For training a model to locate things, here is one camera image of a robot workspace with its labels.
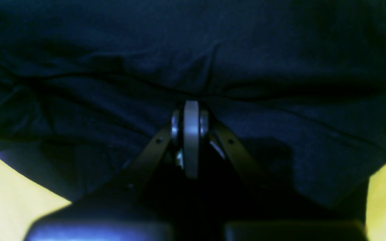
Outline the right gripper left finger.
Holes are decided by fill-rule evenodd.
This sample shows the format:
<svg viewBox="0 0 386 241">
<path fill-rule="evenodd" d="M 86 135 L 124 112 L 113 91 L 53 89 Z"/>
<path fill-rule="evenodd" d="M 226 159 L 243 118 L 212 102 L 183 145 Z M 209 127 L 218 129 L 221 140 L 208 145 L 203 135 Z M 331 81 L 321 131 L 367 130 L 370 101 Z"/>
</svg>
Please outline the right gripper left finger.
<svg viewBox="0 0 386 241">
<path fill-rule="evenodd" d="M 171 144 L 176 150 L 182 150 L 181 167 L 185 176 L 193 179 L 193 101 L 186 101 L 180 111 L 174 111 L 170 125 L 153 137 L 122 174 L 120 183 L 125 188 L 129 204 L 135 203 L 141 196 Z"/>
</svg>

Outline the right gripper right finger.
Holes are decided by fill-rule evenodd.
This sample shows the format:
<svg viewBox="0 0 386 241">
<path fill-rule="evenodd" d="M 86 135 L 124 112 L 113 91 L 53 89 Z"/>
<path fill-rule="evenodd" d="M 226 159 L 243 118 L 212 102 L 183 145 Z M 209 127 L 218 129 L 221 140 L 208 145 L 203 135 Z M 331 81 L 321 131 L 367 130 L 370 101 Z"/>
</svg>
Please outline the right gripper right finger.
<svg viewBox="0 0 386 241">
<path fill-rule="evenodd" d="M 215 119 L 208 108 L 193 101 L 193 177 L 199 177 L 200 158 L 210 147 L 233 170 L 236 180 L 257 201 L 277 198 L 280 183 L 252 157 L 235 133 Z"/>
</svg>

